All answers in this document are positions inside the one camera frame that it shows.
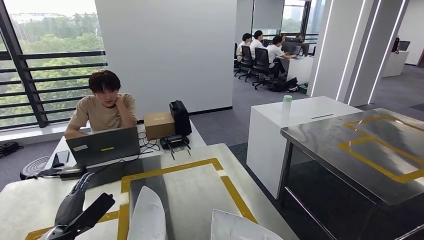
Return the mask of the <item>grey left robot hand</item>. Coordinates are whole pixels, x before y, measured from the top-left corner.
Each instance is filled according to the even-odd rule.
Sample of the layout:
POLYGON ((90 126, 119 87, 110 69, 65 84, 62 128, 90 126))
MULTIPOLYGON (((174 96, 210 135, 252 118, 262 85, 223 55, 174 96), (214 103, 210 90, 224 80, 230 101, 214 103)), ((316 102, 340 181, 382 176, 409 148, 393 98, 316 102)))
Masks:
POLYGON ((85 193, 94 172, 85 173, 63 199, 56 212, 54 225, 69 225, 83 211, 85 193))

